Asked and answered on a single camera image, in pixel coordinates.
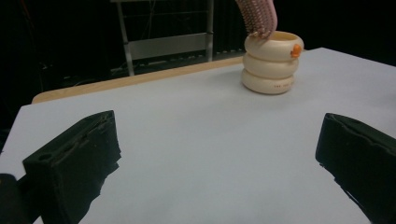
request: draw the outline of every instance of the white tabletop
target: white tabletop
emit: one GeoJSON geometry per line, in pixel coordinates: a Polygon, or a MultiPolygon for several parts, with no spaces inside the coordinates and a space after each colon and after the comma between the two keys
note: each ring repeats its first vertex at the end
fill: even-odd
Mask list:
{"type": "Polygon", "coordinates": [[[369,223],[315,160],[325,113],[396,135],[396,68],[306,51],[292,89],[263,95],[242,64],[24,106],[0,172],[114,110],[122,158],[81,223],[369,223]]]}

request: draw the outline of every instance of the cream ring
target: cream ring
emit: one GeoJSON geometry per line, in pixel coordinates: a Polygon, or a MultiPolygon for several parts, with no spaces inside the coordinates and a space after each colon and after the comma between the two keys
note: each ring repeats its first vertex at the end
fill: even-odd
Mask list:
{"type": "Polygon", "coordinates": [[[245,39],[245,50],[251,56],[266,61],[290,61],[298,58],[303,49],[303,40],[297,35],[286,32],[275,31],[269,39],[254,36],[245,39]]]}
{"type": "Polygon", "coordinates": [[[249,89],[265,94],[280,94],[290,90],[294,76],[283,79],[269,79],[251,75],[246,69],[242,71],[242,83],[249,89]]]}
{"type": "Polygon", "coordinates": [[[246,53],[243,57],[246,70],[256,77],[280,79],[290,77],[298,68],[298,59],[289,62],[270,62],[252,57],[246,53]]]}

